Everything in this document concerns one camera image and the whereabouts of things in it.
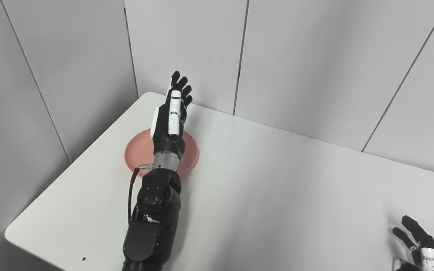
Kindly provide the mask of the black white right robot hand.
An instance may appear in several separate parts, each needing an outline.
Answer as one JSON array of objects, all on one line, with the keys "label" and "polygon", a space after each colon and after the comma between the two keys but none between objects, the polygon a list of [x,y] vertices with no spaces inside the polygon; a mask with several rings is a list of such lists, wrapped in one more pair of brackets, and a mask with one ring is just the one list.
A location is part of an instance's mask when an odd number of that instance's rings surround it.
[{"label": "black white right robot hand", "polygon": [[411,233],[414,240],[398,227],[394,227],[391,231],[411,252],[413,262],[398,259],[399,266],[394,270],[434,271],[434,237],[429,235],[419,223],[410,216],[403,216],[401,224]]}]

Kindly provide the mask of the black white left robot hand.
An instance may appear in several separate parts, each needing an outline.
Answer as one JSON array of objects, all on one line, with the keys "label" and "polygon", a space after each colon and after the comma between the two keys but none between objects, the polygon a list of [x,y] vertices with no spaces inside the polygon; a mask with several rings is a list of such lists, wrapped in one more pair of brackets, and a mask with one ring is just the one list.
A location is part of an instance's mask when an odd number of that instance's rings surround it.
[{"label": "black white left robot hand", "polygon": [[[191,91],[192,87],[188,84],[188,78],[181,76],[180,72],[176,70],[171,75],[165,102],[156,108],[152,121],[153,154],[169,151],[176,154],[178,158],[182,158],[186,147],[183,131],[187,119],[187,107],[193,101],[193,97],[190,95]],[[177,114],[174,117],[173,131],[170,131],[170,116],[175,115],[172,113],[172,101],[179,103],[174,106],[174,111]]]}]

